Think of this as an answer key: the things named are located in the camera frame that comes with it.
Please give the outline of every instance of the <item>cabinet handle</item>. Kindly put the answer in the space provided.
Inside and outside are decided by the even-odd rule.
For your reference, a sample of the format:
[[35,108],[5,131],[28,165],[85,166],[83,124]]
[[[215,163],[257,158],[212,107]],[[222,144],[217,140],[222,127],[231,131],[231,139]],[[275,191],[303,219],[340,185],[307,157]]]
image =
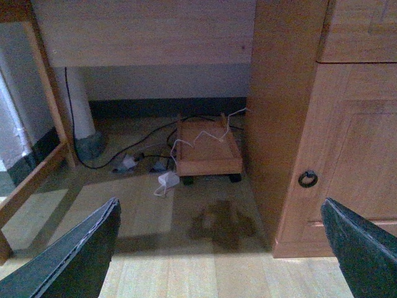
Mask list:
[[[303,179],[305,179],[305,178],[310,178],[313,180],[311,180],[311,182],[309,182],[309,183],[304,183]],[[312,170],[308,170],[308,171],[304,172],[302,175],[299,176],[299,179],[298,179],[299,185],[303,188],[312,187],[317,184],[317,181],[318,181],[318,177],[317,177],[316,173]]]

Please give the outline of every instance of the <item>baseboard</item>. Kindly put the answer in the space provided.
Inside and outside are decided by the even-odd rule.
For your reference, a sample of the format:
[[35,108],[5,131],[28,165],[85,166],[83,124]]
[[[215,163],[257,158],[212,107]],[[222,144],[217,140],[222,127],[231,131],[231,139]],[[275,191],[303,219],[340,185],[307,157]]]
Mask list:
[[246,97],[174,99],[116,99],[90,101],[95,119],[124,117],[175,117],[181,115],[230,114],[246,106]]
[[58,146],[60,140],[53,127],[32,147],[32,152],[7,170],[14,185],[21,183]]

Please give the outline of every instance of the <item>wooden cabinet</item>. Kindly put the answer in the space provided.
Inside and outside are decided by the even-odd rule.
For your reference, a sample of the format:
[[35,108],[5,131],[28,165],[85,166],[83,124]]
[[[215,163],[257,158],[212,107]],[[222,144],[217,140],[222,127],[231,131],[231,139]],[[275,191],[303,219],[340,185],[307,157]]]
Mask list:
[[[397,88],[380,90],[388,79],[397,81],[397,65],[318,65],[275,256],[331,253],[322,246],[326,197],[397,235]],[[303,188],[308,169],[318,183]]]
[[320,62],[397,62],[397,1],[331,0]]
[[[288,4],[279,5],[282,11]],[[258,8],[269,10],[266,4]],[[313,12],[306,19],[318,24],[320,16]],[[283,52],[256,48],[255,38],[265,36],[262,31],[256,24],[252,60],[291,61]],[[293,56],[288,59],[298,58],[297,40],[308,36],[320,39],[315,30],[303,29],[294,38],[280,37]],[[315,50],[308,45],[307,59]],[[291,72],[282,71],[288,67],[283,64],[262,70],[252,66],[248,172],[274,256],[332,255],[320,215],[326,197],[397,236],[397,64],[312,59],[311,69],[309,61],[299,63],[290,65]],[[294,84],[296,79],[305,84]],[[318,182],[303,188],[298,178],[308,170],[318,175]]]

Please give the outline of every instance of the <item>wooden floor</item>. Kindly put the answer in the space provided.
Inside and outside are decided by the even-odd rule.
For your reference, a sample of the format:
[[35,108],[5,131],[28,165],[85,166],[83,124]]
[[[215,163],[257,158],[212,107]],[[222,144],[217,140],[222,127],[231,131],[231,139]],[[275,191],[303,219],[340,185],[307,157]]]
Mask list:
[[[169,121],[99,123],[98,130],[105,132],[110,144],[101,159]],[[164,143],[172,129],[142,147]],[[151,147],[149,153],[161,150]],[[246,176],[236,184],[226,176],[203,176],[191,186],[178,185],[166,197],[156,197],[159,175],[148,173],[154,162],[145,159],[127,174],[112,174],[112,167],[93,171],[81,166],[53,173],[3,228],[15,255],[0,267],[0,279],[108,198],[117,197],[122,224],[100,297],[352,297],[335,258],[272,258]],[[256,234],[241,237],[237,250],[210,238],[189,237],[192,219],[219,200],[237,202],[239,211],[255,222]]]

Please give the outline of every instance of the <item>electrical wire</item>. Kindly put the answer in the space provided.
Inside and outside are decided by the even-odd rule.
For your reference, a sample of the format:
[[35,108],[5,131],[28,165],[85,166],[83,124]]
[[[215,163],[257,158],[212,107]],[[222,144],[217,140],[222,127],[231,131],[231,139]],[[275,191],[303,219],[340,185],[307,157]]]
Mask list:
[[85,162],[83,162],[83,160],[81,160],[81,158],[80,158],[80,156],[79,156],[79,154],[78,154],[78,151],[77,151],[77,146],[76,146],[76,126],[75,126],[75,122],[74,122],[73,105],[72,105],[71,96],[70,96],[70,90],[69,90],[69,83],[68,83],[68,68],[67,68],[67,67],[65,67],[65,83],[66,83],[66,90],[67,90],[68,99],[69,99],[70,114],[71,114],[71,118],[72,118],[73,148],[74,148],[74,152],[75,152],[75,154],[76,154],[76,156],[77,156],[77,158],[78,158],[78,161],[79,161],[85,168],[89,168],[89,169],[102,169],[102,168],[105,168],[107,165],[109,165],[111,162],[113,162],[114,159],[116,159],[116,157],[118,157],[118,156],[119,156],[120,154],[122,154],[123,152],[127,151],[128,149],[130,149],[130,148],[132,148],[132,147],[135,147],[135,146],[137,146],[137,145],[143,143],[145,140],[147,140],[147,139],[148,139],[152,134],[154,134],[155,132],[157,132],[157,131],[159,131],[159,130],[161,130],[161,129],[167,127],[167,126],[170,126],[170,125],[175,124],[175,123],[178,122],[178,121],[173,121],[173,122],[171,122],[171,123],[162,125],[162,126],[156,128],[156,129],[152,130],[149,134],[147,134],[147,135],[146,135],[144,138],[142,138],[140,141],[138,141],[138,142],[136,142],[136,143],[134,143],[134,144],[132,144],[132,145],[130,145],[130,146],[128,146],[128,147],[125,147],[124,149],[122,149],[122,150],[120,150],[120,151],[118,151],[115,155],[113,155],[113,156],[110,158],[110,160],[109,160],[108,162],[104,163],[103,165],[100,165],[100,166],[89,166],[89,165],[87,165]]

